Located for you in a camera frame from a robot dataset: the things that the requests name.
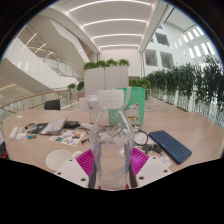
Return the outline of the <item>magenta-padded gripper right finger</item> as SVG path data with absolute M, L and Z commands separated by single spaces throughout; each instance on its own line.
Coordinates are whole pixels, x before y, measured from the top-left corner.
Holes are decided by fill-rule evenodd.
M 129 180 L 132 188 L 139 188 L 161 179 L 172 171 L 157 156 L 148 156 L 134 148 L 131 154 Z

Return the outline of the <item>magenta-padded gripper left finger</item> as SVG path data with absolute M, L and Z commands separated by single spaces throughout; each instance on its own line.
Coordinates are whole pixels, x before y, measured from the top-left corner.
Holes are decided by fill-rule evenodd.
M 96 167 L 92 151 L 74 152 L 55 175 L 81 187 L 93 189 L 96 183 Z

